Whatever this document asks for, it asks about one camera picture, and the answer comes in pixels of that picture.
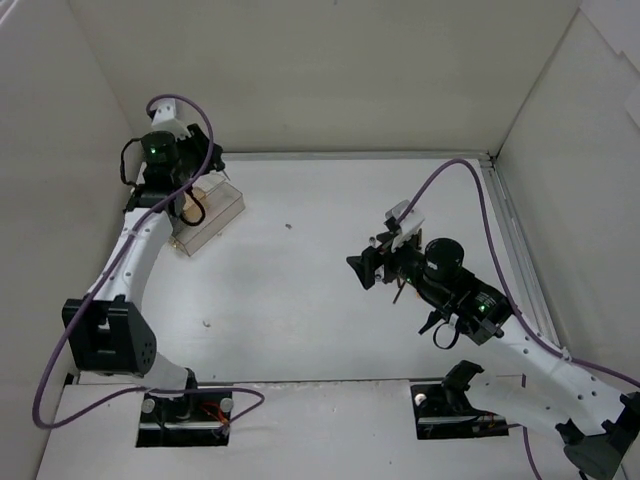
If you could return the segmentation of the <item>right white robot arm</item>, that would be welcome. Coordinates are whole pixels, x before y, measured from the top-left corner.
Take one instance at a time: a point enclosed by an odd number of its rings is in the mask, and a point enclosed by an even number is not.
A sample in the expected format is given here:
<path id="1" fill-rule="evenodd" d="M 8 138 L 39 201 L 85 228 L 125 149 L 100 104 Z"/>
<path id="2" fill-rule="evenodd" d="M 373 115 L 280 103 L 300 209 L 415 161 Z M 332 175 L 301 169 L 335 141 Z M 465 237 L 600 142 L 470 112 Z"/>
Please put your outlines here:
<path id="1" fill-rule="evenodd" d="M 489 411 L 559 440 L 564 455 L 593 479 L 615 477 L 639 436 L 639 395 L 625 394 L 570 362 L 567 355 L 518 317 L 507 297 L 464 268 L 462 246 L 448 238 L 419 249 L 414 235 L 392 248 L 389 233 L 347 264 L 364 289 L 401 280 L 432 307 L 424 331 L 449 324 L 500 360 L 519 369 L 528 384 L 513 387 L 469 360 L 441 382 L 445 405 L 455 411 Z"/>

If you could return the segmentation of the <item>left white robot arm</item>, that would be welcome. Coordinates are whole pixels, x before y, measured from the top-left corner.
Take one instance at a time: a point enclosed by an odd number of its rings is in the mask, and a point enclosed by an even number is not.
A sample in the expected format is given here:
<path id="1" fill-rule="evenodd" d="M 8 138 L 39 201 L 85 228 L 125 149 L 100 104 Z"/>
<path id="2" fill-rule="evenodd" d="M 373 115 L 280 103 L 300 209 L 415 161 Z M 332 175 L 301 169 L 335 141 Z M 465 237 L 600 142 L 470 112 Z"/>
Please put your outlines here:
<path id="1" fill-rule="evenodd" d="M 162 246 L 180 222 L 185 195 L 200 175 L 223 168 L 222 149 L 197 124 L 181 136 L 168 130 L 139 138 L 145 166 L 124 209 L 124 224 L 102 274 L 81 299 L 62 308 L 76 367 L 105 376 L 128 376 L 164 396 L 175 418 L 191 418 L 200 395 L 192 370 L 163 356 L 141 313 L 142 297 Z"/>

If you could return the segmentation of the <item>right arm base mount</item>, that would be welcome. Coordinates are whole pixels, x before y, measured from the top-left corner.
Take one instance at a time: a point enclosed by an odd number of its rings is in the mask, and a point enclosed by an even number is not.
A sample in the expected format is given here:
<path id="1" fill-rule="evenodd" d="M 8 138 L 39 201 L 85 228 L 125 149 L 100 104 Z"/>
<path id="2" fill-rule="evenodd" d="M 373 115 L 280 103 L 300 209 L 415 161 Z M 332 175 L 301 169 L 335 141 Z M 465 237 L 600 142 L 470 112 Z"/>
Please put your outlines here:
<path id="1" fill-rule="evenodd" d="M 440 383 L 410 385 L 418 440 L 462 440 L 508 436 L 512 426 L 500 415 L 472 407 Z"/>

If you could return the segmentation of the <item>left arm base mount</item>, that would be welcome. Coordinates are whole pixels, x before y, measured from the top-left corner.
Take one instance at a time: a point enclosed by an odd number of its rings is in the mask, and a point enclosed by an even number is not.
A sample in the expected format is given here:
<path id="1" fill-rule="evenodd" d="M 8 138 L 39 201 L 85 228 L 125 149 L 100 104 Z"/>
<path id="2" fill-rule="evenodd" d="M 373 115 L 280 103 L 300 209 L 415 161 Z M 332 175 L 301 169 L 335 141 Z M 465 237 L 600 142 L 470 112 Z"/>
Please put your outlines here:
<path id="1" fill-rule="evenodd" d="M 230 392 L 210 392 L 175 398 L 144 396 L 137 448 L 227 446 L 234 407 Z"/>

